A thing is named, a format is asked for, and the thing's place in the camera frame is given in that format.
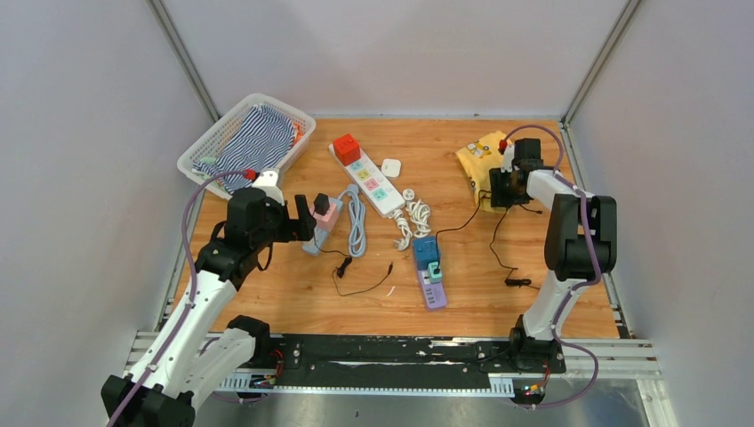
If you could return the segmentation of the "white square adapter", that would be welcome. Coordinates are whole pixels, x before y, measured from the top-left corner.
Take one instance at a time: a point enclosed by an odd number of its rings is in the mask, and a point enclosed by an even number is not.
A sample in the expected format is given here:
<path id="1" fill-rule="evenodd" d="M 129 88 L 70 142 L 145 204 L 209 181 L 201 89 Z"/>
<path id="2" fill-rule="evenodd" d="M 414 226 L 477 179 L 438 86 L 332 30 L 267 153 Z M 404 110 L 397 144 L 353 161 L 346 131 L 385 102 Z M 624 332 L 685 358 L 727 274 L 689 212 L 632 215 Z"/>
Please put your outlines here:
<path id="1" fill-rule="evenodd" d="M 381 173 L 388 178 L 397 178 L 402 169 L 402 163 L 398 159 L 385 158 L 381 163 Z"/>

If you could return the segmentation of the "pink cube socket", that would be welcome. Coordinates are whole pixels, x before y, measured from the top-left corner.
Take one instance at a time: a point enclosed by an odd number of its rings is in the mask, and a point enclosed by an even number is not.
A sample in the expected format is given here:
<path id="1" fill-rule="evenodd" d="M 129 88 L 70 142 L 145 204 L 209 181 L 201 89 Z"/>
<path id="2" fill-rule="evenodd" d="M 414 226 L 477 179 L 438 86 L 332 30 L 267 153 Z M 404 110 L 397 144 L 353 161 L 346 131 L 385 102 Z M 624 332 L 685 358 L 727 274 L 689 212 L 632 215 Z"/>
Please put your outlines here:
<path id="1" fill-rule="evenodd" d="M 340 217 L 341 205 L 338 204 L 338 200 L 331 200 L 326 213 L 317 213 L 314 207 L 310 208 L 310 212 L 313 218 L 316 220 L 318 229 L 321 229 L 325 232 L 332 232 L 336 222 Z"/>

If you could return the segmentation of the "purple power bank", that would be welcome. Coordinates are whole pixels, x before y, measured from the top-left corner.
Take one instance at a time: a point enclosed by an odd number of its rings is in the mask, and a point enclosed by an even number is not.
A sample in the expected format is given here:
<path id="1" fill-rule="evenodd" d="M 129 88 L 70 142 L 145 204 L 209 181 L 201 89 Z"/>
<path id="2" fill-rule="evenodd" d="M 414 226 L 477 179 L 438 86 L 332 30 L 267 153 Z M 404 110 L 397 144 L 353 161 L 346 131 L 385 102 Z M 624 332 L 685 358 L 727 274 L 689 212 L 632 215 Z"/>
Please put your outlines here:
<path id="1" fill-rule="evenodd" d="M 417 276 L 425 308 L 429 311 L 444 309 L 447 297 L 442 282 L 432 283 L 427 270 L 418 270 Z"/>

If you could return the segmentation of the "white colourful power strip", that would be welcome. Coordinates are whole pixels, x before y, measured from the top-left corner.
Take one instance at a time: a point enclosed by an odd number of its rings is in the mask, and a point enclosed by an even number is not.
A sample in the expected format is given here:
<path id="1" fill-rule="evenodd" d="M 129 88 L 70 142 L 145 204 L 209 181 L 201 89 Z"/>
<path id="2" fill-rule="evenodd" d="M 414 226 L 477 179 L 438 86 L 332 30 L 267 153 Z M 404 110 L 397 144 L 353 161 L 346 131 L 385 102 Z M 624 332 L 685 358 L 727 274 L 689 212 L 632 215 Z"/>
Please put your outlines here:
<path id="1" fill-rule="evenodd" d="M 359 150 L 359 158 L 350 165 L 344 165 L 337 158 L 333 143 L 328 150 L 381 218 L 388 218 L 394 211 L 405 207 L 401 192 L 362 149 Z"/>

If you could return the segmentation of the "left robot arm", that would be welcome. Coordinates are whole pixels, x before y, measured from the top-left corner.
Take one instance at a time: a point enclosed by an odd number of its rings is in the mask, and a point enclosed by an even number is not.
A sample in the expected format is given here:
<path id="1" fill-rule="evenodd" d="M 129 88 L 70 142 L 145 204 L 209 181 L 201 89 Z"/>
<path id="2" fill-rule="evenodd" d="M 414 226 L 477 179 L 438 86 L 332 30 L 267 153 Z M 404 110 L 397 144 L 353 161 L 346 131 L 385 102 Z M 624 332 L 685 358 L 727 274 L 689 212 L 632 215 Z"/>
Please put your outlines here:
<path id="1" fill-rule="evenodd" d="M 259 255 L 275 243 L 309 241 L 316 220 L 305 196 L 294 198 L 291 218 L 275 186 L 234 193 L 227 216 L 190 262 L 188 289 L 145 354 L 101 389 L 110 426 L 191 426 L 199 408 L 235 369 L 263 367 L 271 359 L 269 325 L 234 318 L 205 351 L 199 350 L 215 319 L 261 267 Z"/>

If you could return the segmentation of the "small black power adapter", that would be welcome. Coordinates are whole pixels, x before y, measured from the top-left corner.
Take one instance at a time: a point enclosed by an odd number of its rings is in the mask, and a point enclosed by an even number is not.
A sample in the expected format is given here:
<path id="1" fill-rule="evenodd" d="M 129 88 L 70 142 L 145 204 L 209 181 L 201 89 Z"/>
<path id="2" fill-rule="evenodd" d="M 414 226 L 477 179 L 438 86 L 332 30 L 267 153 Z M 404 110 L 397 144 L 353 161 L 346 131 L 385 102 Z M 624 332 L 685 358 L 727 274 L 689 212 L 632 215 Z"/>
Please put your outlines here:
<path id="1" fill-rule="evenodd" d="M 318 193 L 314 200 L 313 212 L 319 216 L 326 216 L 330 209 L 330 198 L 324 193 Z"/>

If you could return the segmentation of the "teal charger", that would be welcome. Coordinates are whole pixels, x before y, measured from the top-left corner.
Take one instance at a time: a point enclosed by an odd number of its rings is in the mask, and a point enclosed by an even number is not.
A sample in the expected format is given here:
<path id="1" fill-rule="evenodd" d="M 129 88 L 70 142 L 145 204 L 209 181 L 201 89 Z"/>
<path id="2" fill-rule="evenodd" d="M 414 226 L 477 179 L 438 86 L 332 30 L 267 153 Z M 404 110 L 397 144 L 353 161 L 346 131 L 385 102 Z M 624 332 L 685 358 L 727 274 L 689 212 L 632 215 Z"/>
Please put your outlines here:
<path id="1" fill-rule="evenodd" d="M 440 283 L 442 281 L 443 273 L 440 268 L 439 262 L 431 262 L 428 264 L 427 267 L 427 276 L 426 279 L 431 284 Z"/>

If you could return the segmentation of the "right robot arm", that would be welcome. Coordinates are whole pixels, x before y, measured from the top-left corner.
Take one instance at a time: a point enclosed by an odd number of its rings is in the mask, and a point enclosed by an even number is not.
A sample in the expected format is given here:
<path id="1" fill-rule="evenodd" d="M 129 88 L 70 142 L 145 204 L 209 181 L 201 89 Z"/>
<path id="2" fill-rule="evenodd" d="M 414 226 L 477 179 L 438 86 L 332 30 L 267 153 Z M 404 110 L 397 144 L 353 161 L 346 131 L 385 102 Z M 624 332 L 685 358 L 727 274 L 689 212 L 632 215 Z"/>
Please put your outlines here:
<path id="1" fill-rule="evenodd" d="M 501 166 L 489 172 L 491 205 L 511 208 L 536 200 L 549 210 L 543 249 L 548 273 L 511 329 L 507 349 L 510 364 L 526 372 L 557 355 L 563 324 L 579 297 L 614 268 L 617 204 L 571 183 L 557 166 L 546 166 L 537 139 L 502 140 L 499 151 Z"/>

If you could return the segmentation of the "blue cube socket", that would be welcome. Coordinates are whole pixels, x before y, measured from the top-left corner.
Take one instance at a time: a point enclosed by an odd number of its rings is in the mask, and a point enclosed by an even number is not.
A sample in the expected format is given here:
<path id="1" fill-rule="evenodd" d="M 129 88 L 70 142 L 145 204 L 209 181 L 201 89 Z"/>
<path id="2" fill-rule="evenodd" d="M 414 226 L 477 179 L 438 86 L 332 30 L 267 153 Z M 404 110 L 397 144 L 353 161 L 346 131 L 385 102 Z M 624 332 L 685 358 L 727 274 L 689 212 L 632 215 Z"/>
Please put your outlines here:
<path id="1" fill-rule="evenodd" d="M 438 262 L 440 252 L 435 236 L 415 238 L 412 242 L 413 259 L 417 270 L 427 270 L 433 262 Z"/>

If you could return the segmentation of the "red cube socket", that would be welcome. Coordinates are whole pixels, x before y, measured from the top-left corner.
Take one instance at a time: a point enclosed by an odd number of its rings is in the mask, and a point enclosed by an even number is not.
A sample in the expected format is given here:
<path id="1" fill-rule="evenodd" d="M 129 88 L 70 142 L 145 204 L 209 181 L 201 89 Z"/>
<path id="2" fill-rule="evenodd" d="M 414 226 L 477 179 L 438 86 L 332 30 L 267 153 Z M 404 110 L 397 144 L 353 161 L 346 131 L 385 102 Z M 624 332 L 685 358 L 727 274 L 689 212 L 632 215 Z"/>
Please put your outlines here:
<path id="1" fill-rule="evenodd" d="M 350 133 L 346 133 L 333 141 L 333 152 L 344 166 L 349 166 L 361 158 L 360 145 Z"/>

